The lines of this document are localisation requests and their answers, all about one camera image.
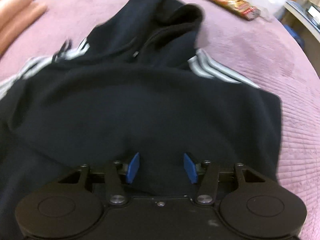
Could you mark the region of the black hoodie white stripes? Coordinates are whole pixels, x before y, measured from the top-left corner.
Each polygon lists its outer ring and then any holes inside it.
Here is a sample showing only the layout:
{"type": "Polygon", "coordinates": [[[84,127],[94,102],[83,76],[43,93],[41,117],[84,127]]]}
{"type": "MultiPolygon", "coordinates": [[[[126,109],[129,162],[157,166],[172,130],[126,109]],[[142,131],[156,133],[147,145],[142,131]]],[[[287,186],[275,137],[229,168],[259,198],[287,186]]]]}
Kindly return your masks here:
{"type": "Polygon", "coordinates": [[[21,239],[14,209],[71,167],[139,153],[135,193],[193,193],[183,154],[244,163],[275,179],[279,98],[196,75],[201,10],[129,0],[72,48],[29,61],[1,83],[1,239],[21,239]]]}

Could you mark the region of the pink quilted bedspread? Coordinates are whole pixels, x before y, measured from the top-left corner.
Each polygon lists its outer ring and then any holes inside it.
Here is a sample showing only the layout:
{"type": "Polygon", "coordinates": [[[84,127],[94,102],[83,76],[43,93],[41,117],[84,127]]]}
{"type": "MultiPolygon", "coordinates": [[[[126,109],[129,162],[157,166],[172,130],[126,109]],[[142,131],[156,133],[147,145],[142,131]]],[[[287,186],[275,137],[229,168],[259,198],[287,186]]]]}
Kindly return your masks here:
{"type": "MultiPolygon", "coordinates": [[[[78,45],[128,0],[37,0],[48,11],[1,58],[1,79],[17,73],[34,56],[52,55],[67,39],[78,45]]],[[[198,39],[213,59],[277,94],[283,108],[278,164],[281,185],[306,204],[302,239],[319,239],[319,77],[278,20],[242,20],[207,0],[198,39]]]]}

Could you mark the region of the pink folded blanket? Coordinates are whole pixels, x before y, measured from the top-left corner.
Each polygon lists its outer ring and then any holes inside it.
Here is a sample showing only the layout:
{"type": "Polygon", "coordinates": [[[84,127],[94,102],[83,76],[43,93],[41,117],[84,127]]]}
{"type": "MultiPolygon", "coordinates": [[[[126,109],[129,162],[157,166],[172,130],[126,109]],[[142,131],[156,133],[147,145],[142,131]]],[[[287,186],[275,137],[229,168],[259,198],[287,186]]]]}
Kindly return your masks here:
{"type": "Polygon", "coordinates": [[[1,0],[1,55],[46,11],[35,0],[1,0]]]}

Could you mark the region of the red yellow snack packet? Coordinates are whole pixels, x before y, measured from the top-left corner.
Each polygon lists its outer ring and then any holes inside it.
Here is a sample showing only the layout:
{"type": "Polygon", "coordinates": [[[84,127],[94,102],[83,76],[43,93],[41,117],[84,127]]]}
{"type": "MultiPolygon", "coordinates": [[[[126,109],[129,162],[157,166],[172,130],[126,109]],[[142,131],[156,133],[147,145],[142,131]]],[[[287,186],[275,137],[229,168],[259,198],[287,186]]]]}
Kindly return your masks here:
{"type": "Polygon", "coordinates": [[[261,11],[246,0],[210,0],[224,9],[244,18],[248,21],[255,20],[261,11]]]}

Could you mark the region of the white side table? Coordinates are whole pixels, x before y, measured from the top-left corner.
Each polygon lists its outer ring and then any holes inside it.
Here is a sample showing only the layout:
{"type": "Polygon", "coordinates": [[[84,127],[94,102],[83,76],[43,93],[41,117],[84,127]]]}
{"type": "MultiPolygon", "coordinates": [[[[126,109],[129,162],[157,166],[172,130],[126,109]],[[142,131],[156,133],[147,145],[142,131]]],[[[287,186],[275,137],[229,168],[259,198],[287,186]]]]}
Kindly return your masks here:
{"type": "MultiPolygon", "coordinates": [[[[313,37],[319,41],[319,23],[313,17],[310,12],[315,11],[316,14],[319,14],[319,9],[317,5],[311,3],[310,7],[305,10],[295,1],[287,1],[284,5],[285,9],[297,20],[299,21],[305,29],[307,29],[313,37]]],[[[297,33],[293,26],[288,24],[283,25],[284,28],[289,32],[293,39],[298,43],[302,50],[305,49],[304,39],[297,33]]]]}

